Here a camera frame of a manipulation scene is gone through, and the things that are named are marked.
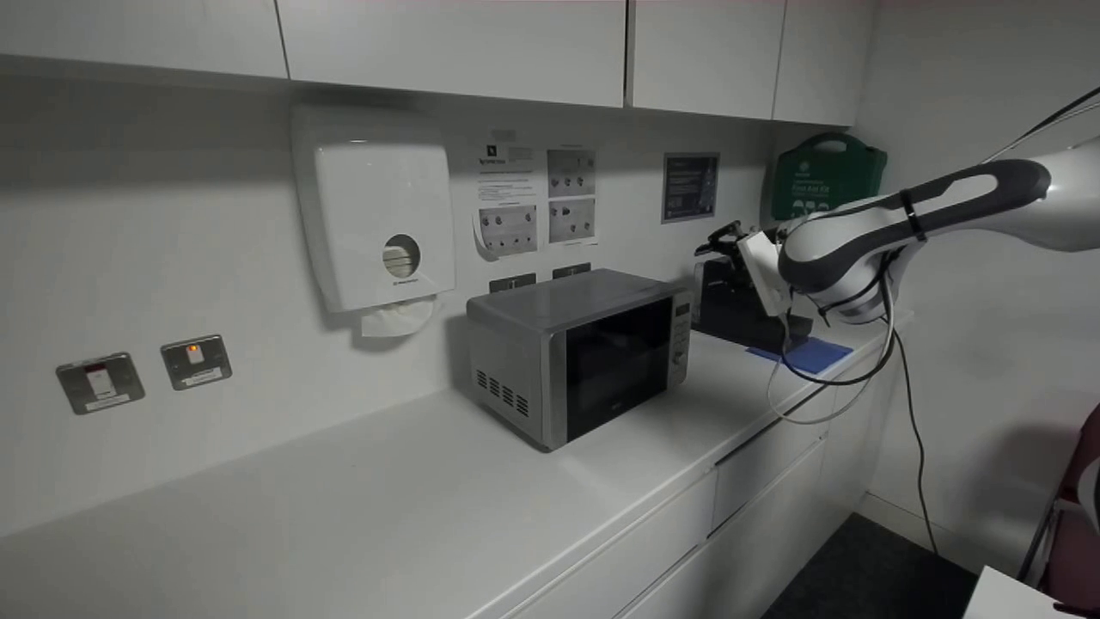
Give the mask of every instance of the power socket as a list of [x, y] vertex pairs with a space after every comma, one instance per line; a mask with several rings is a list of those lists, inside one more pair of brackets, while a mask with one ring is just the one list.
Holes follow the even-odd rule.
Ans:
[[551, 203], [551, 245], [593, 238], [593, 199]]
[[478, 250], [486, 261], [537, 250], [537, 207], [478, 209]]

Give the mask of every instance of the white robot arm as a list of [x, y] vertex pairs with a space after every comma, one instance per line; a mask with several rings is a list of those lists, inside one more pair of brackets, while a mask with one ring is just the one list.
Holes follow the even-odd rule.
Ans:
[[1000, 231], [1050, 250], [1100, 247], [1100, 140], [981, 162], [818, 214], [787, 233], [772, 267], [824, 317], [866, 324], [884, 317], [887, 266], [946, 231]]

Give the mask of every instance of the countertop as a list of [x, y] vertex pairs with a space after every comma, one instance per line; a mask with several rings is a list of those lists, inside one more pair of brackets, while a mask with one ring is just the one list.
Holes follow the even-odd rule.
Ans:
[[497, 617], [812, 393], [692, 333], [685, 386], [554, 455], [439, 393], [0, 540], [0, 617]]

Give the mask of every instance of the dark floor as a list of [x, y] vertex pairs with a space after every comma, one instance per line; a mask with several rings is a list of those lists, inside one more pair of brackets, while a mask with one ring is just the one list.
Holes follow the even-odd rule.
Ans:
[[977, 579], [851, 515], [766, 619], [957, 619]]

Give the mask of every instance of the white dispenser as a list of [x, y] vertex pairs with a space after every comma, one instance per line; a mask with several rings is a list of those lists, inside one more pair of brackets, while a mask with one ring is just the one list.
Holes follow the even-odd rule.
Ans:
[[300, 105], [294, 171], [312, 272], [328, 312], [363, 338], [410, 338], [454, 284], [450, 174], [415, 112]]

